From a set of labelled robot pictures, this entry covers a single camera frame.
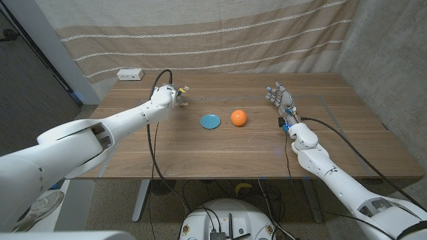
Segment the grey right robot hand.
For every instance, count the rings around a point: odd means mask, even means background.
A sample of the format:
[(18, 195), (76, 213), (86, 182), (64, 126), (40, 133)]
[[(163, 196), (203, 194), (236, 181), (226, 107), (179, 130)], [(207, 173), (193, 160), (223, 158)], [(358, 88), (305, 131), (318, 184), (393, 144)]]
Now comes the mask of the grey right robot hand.
[(281, 118), (292, 126), (300, 122), (297, 114), (296, 104), (290, 92), (283, 85), (276, 82), (276, 87), (267, 87), (266, 99), (271, 101), (277, 108)]

